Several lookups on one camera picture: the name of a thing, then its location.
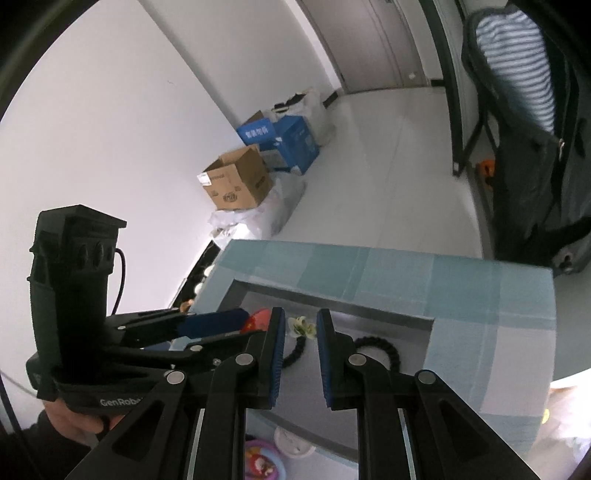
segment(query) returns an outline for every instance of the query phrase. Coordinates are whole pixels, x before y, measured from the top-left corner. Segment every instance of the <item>door frame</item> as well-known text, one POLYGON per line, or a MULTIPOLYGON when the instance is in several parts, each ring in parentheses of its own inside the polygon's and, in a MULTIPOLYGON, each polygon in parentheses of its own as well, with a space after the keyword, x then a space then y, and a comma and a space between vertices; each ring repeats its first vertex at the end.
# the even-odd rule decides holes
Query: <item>door frame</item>
MULTIPOLYGON (((327 54, 327 56, 328 56, 328 58, 330 60, 330 63, 332 64, 332 67, 334 68, 336 74, 338 75, 338 77, 340 79, 340 82, 341 82, 341 85, 342 85, 342 89, 343 89, 343 93, 345 93, 345 94, 351 93, 351 91, 347 87, 347 81, 345 80, 345 76, 343 75, 343 72, 341 72, 341 70, 339 68, 339 65, 336 62, 336 59, 335 59, 332 51, 330 50, 330 47, 329 47, 326 39, 324 38, 324 35, 320 31, 320 28, 318 27, 318 25, 314 21, 314 18, 312 17, 312 14, 310 13, 310 11, 308 10, 308 8, 304 4, 304 0, 295 0, 295 1, 298 4, 298 6, 301 8, 302 12, 304 13, 304 16, 306 17, 306 19, 308 20, 308 22, 310 23, 310 25, 312 26, 312 29, 314 30, 314 32, 318 36, 318 39, 320 40, 320 43, 322 44, 322 47, 324 48, 324 50, 325 50, 325 52, 326 52, 326 54, 327 54)), ((402 24, 404 25, 404 29, 407 32, 408 38, 412 39, 413 50, 414 50, 414 53, 415 53, 416 57, 418 58, 418 64, 419 64, 419 66, 421 68, 421 71, 420 71, 421 77, 426 82, 426 85, 425 86, 428 86, 428 84, 427 84, 428 83, 427 82, 427 76, 425 75, 425 70, 423 69, 423 61, 421 60, 421 56, 418 53, 417 43, 414 41, 414 36, 413 36, 412 32, 410 31, 410 27, 408 26, 408 21, 407 21, 406 15, 404 15, 404 12, 400 8, 400 5, 398 4, 398 0, 391 0, 390 3, 392 3, 392 4, 395 5, 396 10, 398 10, 398 13, 400 15, 400 18, 402 19, 402 24)))

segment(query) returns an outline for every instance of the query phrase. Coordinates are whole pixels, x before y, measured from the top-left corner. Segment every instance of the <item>white wall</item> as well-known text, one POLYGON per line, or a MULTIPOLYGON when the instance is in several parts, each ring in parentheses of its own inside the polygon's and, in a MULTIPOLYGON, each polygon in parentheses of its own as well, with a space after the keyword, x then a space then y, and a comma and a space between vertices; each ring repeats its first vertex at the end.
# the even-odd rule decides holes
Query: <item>white wall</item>
POLYGON ((408 27, 421 57, 423 71, 428 79, 442 79, 441 65, 435 49, 433 35, 427 24, 427 18, 418 0, 397 0, 398 6, 406 17, 408 27))
MULTIPOLYGON (((136 0, 101 0, 68 28, 0 122, 0 368, 28 386, 39 211, 82 203, 127 220, 119 311, 167 307, 210 230, 213 203, 196 175, 241 145, 136 0)), ((117 267, 109 306, 118 285, 117 267)), ((40 407, 7 388, 20 420, 33 421, 40 407)))
POLYGON ((326 49, 324 45, 320 41, 320 37, 312 27, 312 24, 306 17, 306 14, 302 10, 302 7, 298 3, 298 0, 284 0, 287 7, 291 10, 291 13, 294 15, 295 19, 300 25, 300 28, 303 30, 306 38, 312 45, 316 56, 320 60, 322 64, 322 68, 324 68, 324 72, 329 79, 330 85, 334 90, 340 90, 343 88, 343 84, 340 81, 339 74, 336 72, 335 67, 326 53, 326 49))
POLYGON ((235 126, 310 86, 334 90, 283 1, 141 2, 235 126))

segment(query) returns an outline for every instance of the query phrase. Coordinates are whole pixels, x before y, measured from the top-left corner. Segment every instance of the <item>box flap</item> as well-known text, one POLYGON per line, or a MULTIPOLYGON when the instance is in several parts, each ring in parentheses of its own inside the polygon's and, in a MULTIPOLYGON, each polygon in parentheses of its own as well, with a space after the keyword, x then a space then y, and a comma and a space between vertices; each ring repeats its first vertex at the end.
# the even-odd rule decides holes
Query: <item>box flap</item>
POLYGON ((263 115, 262 112, 259 110, 252 117, 250 117, 246 122, 244 122, 241 126, 243 127, 244 125, 248 125, 251 122, 256 122, 257 120, 262 120, 264 118, 265 118, 265 115, 263 115))
POLYGON ((257 145, 249 145, 247 147, 238 148, 238 150, 232 150, 231 152, 223 153, 219 156, 218 160, 221 162, 220 165, 230 165, 235 163, 241 156, 243 156, 249 150, 255 150, 258 152, 257 145))

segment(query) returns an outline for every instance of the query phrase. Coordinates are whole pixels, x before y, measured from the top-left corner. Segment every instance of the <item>stroller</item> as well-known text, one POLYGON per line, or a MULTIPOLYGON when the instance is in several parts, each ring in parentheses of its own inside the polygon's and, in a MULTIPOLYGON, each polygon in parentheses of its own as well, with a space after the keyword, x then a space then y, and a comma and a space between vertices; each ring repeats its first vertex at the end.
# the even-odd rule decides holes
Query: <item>stroller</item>
POLYGON ((471 14, 462 62, 499 124, 495 257, 579 272, 591 260, 591 84, 513 5, 471 14))

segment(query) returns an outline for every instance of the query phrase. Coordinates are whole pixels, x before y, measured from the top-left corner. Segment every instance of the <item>human hand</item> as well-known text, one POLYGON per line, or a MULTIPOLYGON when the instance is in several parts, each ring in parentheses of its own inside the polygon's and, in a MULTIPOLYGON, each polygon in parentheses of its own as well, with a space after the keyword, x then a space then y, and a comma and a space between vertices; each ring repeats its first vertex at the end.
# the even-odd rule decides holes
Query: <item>human hand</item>
MULTIPOLYGON (((53 427, 67 439, 88 445, 88 434, 99 434, 104 429, 103 421, 99 417, 71 411, 61 398, 55 402, 44 401, 43 404, 53 427)), ((122 418, 123 415, 113 417, 109 422, 109 430, 112 430, 122 418)))

